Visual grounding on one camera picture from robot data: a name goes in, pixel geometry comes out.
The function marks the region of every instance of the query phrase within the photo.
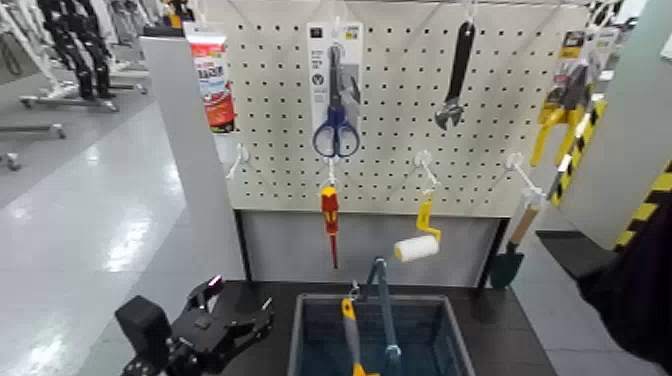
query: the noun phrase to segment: metal hook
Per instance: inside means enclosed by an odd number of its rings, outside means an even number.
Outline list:
[[[441,185],[441,182],[436,178],[436,175],[434,175],[432,170],[429,168],[429,164],[432,163],[432,154],[430,154],[430,152],[427,150],[418,152],[418,154],[416,154],[415,158],[413,159],[413,163],[415,164],[415,167],[422,167],[425,170],[425,173],[427,174],[427,181],[431,183],[431,187],[423,189],[422,194],[434,192],[436,187]]]
[[[525,184],[527,184],[527,188],[523,191],[523,195],[525,195],[525,197],[527,198],[528,204],[529,203],[539,204],[542,199],[546,198],[546,194],[541,188],[534,185],[530,177],[527,176],[525,171],[523,171],[523,168],[520,167],[522,163],[523,163],[522,153],[511,153],[506,158],[506,163],[504,164],[504,166],[508,171],[516,171],[518,175],[520,175],[520,177],[523,178]]]
[[[600,31],[603,27],[607,26],[609,21],[616,15],[615,7],[616,3],[620,0],[608,0],[603,2],[599,7],[593,10],[593,15],[588,21],[588,26],[586,27],[588,33],[594,34]],[[600,14],[604,13],[604,18],[600,24],[596,23],[597,18]]]
[[[340,161],[340,158],[338,156],[332,157],[332,158],[324,158],[324,163],[326,163],[329,166],[329,171],[327,173],[327,179],[320,184],[320,190],[322,190],[323,187],[325,187],[327,184],[332,185],[336,187],[337,185],[340,185],[340,180],[336,178],[336,174],[334,173],[335,170],[335,165]]]
[[[238,154],[236,155],[236,160],[233,162],[233,166],[229,169],[229,173],[226,174],[226,180],[233,179],[240,162],[247,162],[250,159],[250,153],[248,153],[247,148],[242,143],[239,142],[238,145],[236,145],[236,150]]]

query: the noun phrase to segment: hazard stripe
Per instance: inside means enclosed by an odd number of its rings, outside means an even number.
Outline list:
[[[595,106],[590,113],[590,120],[583,130],[583,134],[574,139],[574,144],[567,151],[567,156],[571,158],[569,164],[564,170],[558,169],[555,183],[551,187],[550,197],[551,203],[554,206],[560,205],[560,202],[562,202],[562,195],[567,192],[567,188],[569,188],[569,185],[572,183],[574,173],[577,171],[579,163],[581,163],[583,153],[588,144],[590,144],[590,141],[595,134],[595,127],[599,124],[606,107],[607,102],[603,100],[595,103]]]
[[[656,212],[660,203],[667,199],[669,195],[672,195],[672,160],[667,163],[663,172],[653,182],[644,202],[635,210],[625,231],[616,239],[614,251],[623,252],[625,250],[630,241],[646,226],[647,221]]]

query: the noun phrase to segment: red screwdriver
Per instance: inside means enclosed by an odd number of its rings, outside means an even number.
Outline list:
[[[331,242],[331,260],[334,264],[334,269],[338,269],[338,255],[336,252],[336,234],[338,234],[338,199],[336,198],[336,188],[332,185],[326,186],[322,188],[320,196],[322,197],[324,223]]]

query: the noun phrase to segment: pegboard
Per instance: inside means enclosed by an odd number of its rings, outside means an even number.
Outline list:
[[[416,213],[427,150],[442,186],[438,215],[509,217],[522,181],[509,153],[529,155],[564,32],[578,5],[483,4],[460,99],[461,123],[442,131],[433,113],[448,89],[461,4],[227,1],[208,5],[226,25],[236,122],[250,153],[229,182],[233,207],[318,211],[328,168],[313,151],[305,24],[335,15],[364,24],[361,148],[336,165],[343,212]]]

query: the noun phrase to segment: blue-handled scissors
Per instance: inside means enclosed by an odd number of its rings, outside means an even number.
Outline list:
[[[359,149],[359,134],[357,134],[355,127],[348,122],[341,99],[341,51],[338,46],[334,45],[329,48],[329,60],[327,121],[322,123],[313,134],[313,148],[323,157],[349,157]],[[342,142],[347,133],[352,134],[354,145],[346,145]]]

